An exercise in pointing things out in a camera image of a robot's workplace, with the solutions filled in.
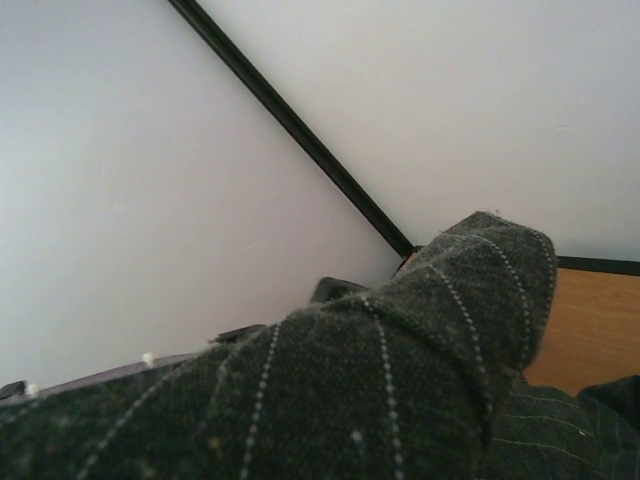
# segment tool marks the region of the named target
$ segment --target gray pinstripe fabric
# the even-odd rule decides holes
[[[599,401],[581,409],[519,382],[554,282],[548,239],[474,214],[377,289],[294,312],[237,346],[6,407],[0,477],[617,475],[638,462],[627,420],[612,430],[617,412]],[[599,443],[592,418],[617,449]]]
[[[640,377],[587,388],[578,401],[594,425],[598,470],[606,478],[640,479]]]

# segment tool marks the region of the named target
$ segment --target black object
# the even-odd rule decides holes
[[[406,257],[413,245],[195,0],[168,0],[336,184],[389,245]]]
[[[640,262],[604,260],[601,258],[558,257],[558,267],[589,272],[640,276]]]
[[[251,335],[254,332],[259,332],[264,327],[266,327],[266,325],[255,324],[244,328],[238,328],[237,330],[231,330],[230,332],[221,333],[215,340],[211,340],[209,343],[238,343],[248,335]]]
[[[27,382],[24,380],[20,382],[13,382],[0,388],[0,400],[5,398],[15,397],[16,395],[24,395],[27,390]]]
[[[318,283],[311,303],[324,303],[332,300],[338,300],[352,293],[365,290],[365,287],[356,283],[338,280],[337,278],[325,277]]]

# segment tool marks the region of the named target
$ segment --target white pin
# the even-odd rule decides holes
[[[362,434],[358,430],[351,432],[351,438],[358,444],[362,442]]]
[[[39,393],[40,387],[37,383],[30,383],[29,385],[27,385],[27,395],[29,395],[31,398],[36,398]]]
[[[142,361],[147,365],[147,367],[153,368],[156,364],[156,357],[153,353],[147,352],[142,356]]]

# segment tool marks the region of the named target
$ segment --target wooden surface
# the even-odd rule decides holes
[[[560,269],[529,382],[575,395],[633,374],[640,374],[640,277]]]

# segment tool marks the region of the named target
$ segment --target white stripe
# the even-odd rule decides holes
[[[395,480],[404,480],[404,457],[402,455],[402,441],[400,440],[400,426],[398,425],[398,412],[396,406],[398,402],[393,392],[395,386],[393,385],[393,374],[391,373],[391,362],[389,360],[389,349],[387,346],[387,337],[384,333],[384,328],[380,323],[378,314],[373,309],[369,300],[366,297],[362,297],[365,308],[373,316],[376,328],[378,329],[378,336],[380,337],[380,351],[382,353],[382,367],[384,369],[384,378],[386,380],[387,390],[387,405],[389,406],[389,423],[391,424],[391,443],[394,448],[393,460],[395,462],[394,478]]]
[[[578,429],[578,431],[580,431],[581,433],[584,433],[585,435],[589,435],[589,436],[591,436],[591,437],[593,436],[593,434],[592,434],[591,432],[588,432],[588,431],[586,431],[586,432],[585,432],[585,431],[584,431],[582,428],[580,428],[578,425],[575,425],[575,424],[573,424],[573,423],[569,423],[569,422],[565,422],[565,421],[560,420],[560,419],[558,419],[558,418],[545,417],[544,415],[505,415],[505,417],[508,417],[508,418],[523,418],[523,419],[524,419],[524,418],[538,418],[538,419],[540,419],[540,420],[549,420],[549,421],[552,421],[552,422],[562,423],[562,424],[564,424],[564,425],[568,425],[568,426],[570,426],[570,427],[577,428],[577,429]]]
[[[452,235],[452,234],[443,234],[443,235],[461,237],[461,235]],[[488,238],[484,238],[480,235],[476,235],[472,233],[469,236],[485,242],[491,248],[493,248],[498,253],[498,255],[500,255],[500,258],[502,258],[502,261],[507,267],[507,270],[509,270],[509,273],[513,277],[513,280],[515,281],[516,286],[518,287],[518,291],[520,293],[520,299],[522,300],[522,315],[524,318],[524,325],[525,325],[525,334],[522,342],[523,343],[522,353],[520,355],[520,364],[518,365],[518,370],[522,370],[526,363],[527,354],[529,353],[529,340],[531,338],[531,320],[529,319],[530,317],[529,304],[527,303],[527,296],[525,294],[524,288],[522,286],[522,283],[520,282],[520,278],[518,277],[518,274],[516,273],[515,268],[513,268],[513,266],[511,265],[511,262],[509,262],[509,259],[504,254],[502,249],[498,247],[498,245],[496,245],[494,242],[492,242]]]
[[[571,402],[567,402],[566,400],[559,400],[557,398],[548,398],[548,397],[534,397],[533,395],[523,395],[521,393],[513,393],[511,394],[512,397],[521,397],[521,398],[531,398],[533,400],[542,400],[545,402],[556,402],[556,403],[564,403],[565,405],[569,405],[570,407],[573,408],[579,408],[578,405],[571,403]]]
[[[529,228],[529,227],[525,227],[523,225],[517,225],[511,222],[508,222],[507,220],[505,220],[502,217],[499,217],[497,215],[494,215],[492,213],[486,212],[487,215],[489,215],[490,217],[493,217],[495,220],[498,220],[500,223],[502,223],[503,225],[506,225],[508,227],[520,227],[523,228],[524,230],[526,230],[527,232],[531,233],[533,236],[536,237],[536,239],[538,240],[538,242],[540,243],[540,245],[542,246],[542,251],[544,252],[545,257],[547,258],[547,264],[549,265],[549,296],[547,297],[547,303],[545,305],[545,311],[546,311],[546,316],[548,317],[549,314],[551,313],[551,302],[553,301],[553,294],[555,291],[555,268],[553,266],[553,258],[551,257],[551,253],[549,252],[549,249],[547,248],[547,242],[544,241],[544,237],[537,232],[536,230],[534,230],[533,228]]]
[[[249,344],[251,344],[252,342],[254,342],[257,338],[259,338],[260,335],[251,335],[249,336],[249,338],[247,338],[246,340],[242,341],[241,343],[237,343],[235,344],[235,349],[232,350],[229,355],[227,355],[227,358],[225,358],[222,363],[220,364],[220,366],[218,367],[218,371],[216,372],[216,386],[213,389],[213,393],[211,394],[211,398],[209,399],[209,403],[207,404],[206,407],[206,412],[204,414],[204,418],[202,420],[200,420],[200,422],[198,423],[198,426],[194,429],[194,433],[192,438],[197,437],[202,430],[204,430],[206,428],[206,426],[209,424],[209,421],[211,420],[211,417],[213,416],[215,409],[213,408],[216,400],[218,398],[218,395],[220,394],[220,389],[222,388],[222,385],[224,384],[224,381],[227,378],[227,375],[229,374],[229,369],[227,368],[227,364],[234,358],[236,358],[239,353]]]
[[[538,448],[550,448],[552,450],[557,450],[559,452],[564,453],[565,455],[568,455],[569,457],[575,458],[577,460],[580,460],[582,462],[588,463],[589,465],[591,465],[591,462],[579,457],[578,455],[574,455],[573,453],[569,453],[566,450],[561,449],[560,447],[556,447],[555,445],[545,445],[543,443],[529,443],[529,442],[516,442],[513,440],[506,440],[504,438],[494,438],[494,441],[496,442],[502,442],[502,443],[509,443],[512,445],[526,445],[528,447],[538,447]]]
[[[76,475],[76,479],[83,480],[87,478],[87,475],[89,474],[89,470],[91,470],[91,467],[93,467],[93,465],[98,461],[98,458],[100,457],[100,454],[102,453],[102,451],[109,446],[111,441],[113,441],[113,439],[115,438],[116,434],[120,430],[122,430],[122,427],[124,427],[129,422],[129,420],[131,420],[131,418],[133,417],[133,414],[144,404],[144,402],[146,402],[149,399],[149,397],[151,397],[154,393],[156,393],[158,389],[165,382],[167,382],[168,380],[177,380],[182,375],[184,375],[185,373],[193,369],[193,367],[195,366],[195,360],[197,360],[198,358],[199,356],[196,356],[191,360],[187,360],[184,363],[184,365],[181,365],[175,370],[167,372],[162,378],[160,378],[156,383],[151,385],[151,387],[149,387],[142,395],[140,395],[131,404],[129,409],[126,412],[124,412],[124,415],[122,415],[120,418],[118,418],[118,420],[116,420],[116,422],[109,429],[109,431],[102,438],[102,440],[98,442],[97,447],[95,448],[93,453],[89,455],[89,457],[84,463],[84,466],[82,467],[78,475]]]
[[[482,353],[480,350],[480,338],[478,336],[478,331],[473,323],[473,320],[471,319],[471,316],[469,315],[469,312],[467,311],[466,307],[462,303],[462,300],[460,299],[460,295],[458,294],[457,290],[453,287],[449,279],[437,268],[431,265],[429,265],[429,268],[431,268],[431,270],[433,270],[434,272],[436,272],[436,274],[438,274],[438,276],[442,279],[446,287],[449,289],[449,293],[451,293],[456,304],[462,311],[462,315],[464,316],[464,319],[467,322],[467,325],[469,326],[469,330],[471,331],[471,338],[473,339],[473,350],[475,352],[475,359],[478,362],[478,370],[480,371],[480,374],[482,377],[482,383],[484,383],[484,386],[485,386],[482,392],[482,395],[485,397],[485,401],[487,404],[484,422],[488,422],[490,421],[490,416],[493,411],[493,405],[491,403],[491,397],[489,396],[489,391],[490,391],[489,378],[487,375],[487,370],[484,366],[484,359],[482,358]]]
[[[256,434],[258,433],[258,422],[260,421],[260,416],[262,415],[262,400],[264,398],[264,391],[267,388],[267,380],[269,379],[269,370],[271,369],[271,362],[273,361],[273,354],[276,351],[276,345],[278,344],[278,336],[280,335],[280,324],[276,324],[275,329],[273,330],[273,337],[271,337],[271,344],[269,345],[269,354],[267,355],[267,360],[264,362],[264,366],[262,367],[262,375],[260,377],[260,382],[258,383],[258,392],[256,393],[256,403],[253,407],[253,415],[251,418],[253,419],[253,423],[251,427],[249,427],[249,435],[245,440],[246,449],[244,452],[244,457],[242,460],[242,468],[240,469],[240,479],[245,480],[249,476],[249,464],[251,463],[251,452],[253,450],[253,445],[256,441]]]

